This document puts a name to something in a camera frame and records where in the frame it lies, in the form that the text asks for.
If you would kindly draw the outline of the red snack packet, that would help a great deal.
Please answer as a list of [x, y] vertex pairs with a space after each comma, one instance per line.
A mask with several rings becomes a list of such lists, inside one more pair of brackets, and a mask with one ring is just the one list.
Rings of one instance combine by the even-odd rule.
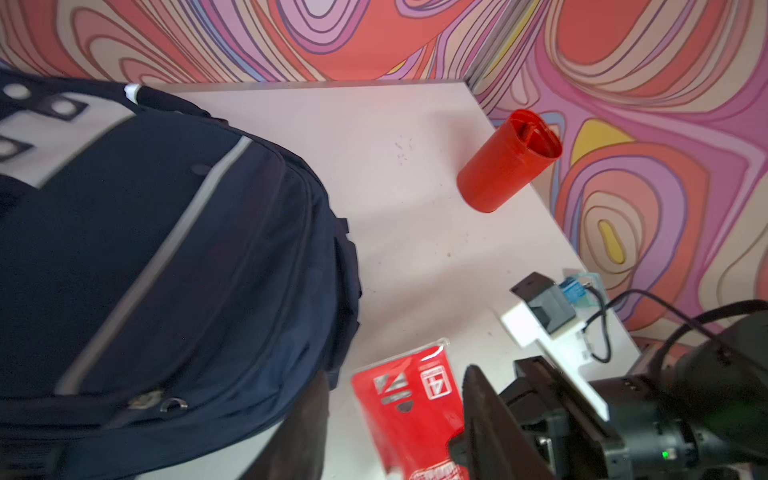
[[461, 388], [441, 338], [357, 370], [351, 386], [389, 479], [460, 480], [450, 442], [464, 431]]

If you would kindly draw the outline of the navy blue student backpack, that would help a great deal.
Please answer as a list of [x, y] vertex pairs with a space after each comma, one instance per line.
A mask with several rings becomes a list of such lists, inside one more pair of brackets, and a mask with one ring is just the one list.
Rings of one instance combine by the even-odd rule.
[[298, 155], [138, 84], [1, 73], [1, 475], [132, 479], [336, 386], [362, 293]]

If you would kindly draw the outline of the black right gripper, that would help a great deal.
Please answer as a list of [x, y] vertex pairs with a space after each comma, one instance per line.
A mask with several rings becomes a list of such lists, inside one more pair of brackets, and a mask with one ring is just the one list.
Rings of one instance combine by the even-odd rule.
[[500, 394], [559, 479], [767, 476], [767, 312], [742, 319], [660, 371], [592, 382], [602, 420], [542, 357]]

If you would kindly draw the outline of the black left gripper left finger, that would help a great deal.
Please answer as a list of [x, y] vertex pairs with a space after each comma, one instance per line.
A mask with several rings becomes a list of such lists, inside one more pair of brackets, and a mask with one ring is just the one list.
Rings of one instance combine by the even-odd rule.
[[325, 463], [329, 398], [328, 378], [321, 371], [302, 391], [240, 479], [320, 479]]

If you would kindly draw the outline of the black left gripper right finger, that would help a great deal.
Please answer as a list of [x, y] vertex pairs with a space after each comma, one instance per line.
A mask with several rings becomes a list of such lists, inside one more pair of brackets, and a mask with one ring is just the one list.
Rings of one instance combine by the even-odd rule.
[[465, 371], [462, 398], [470, 478], [545, 480], [554, 477], [476, 365]]

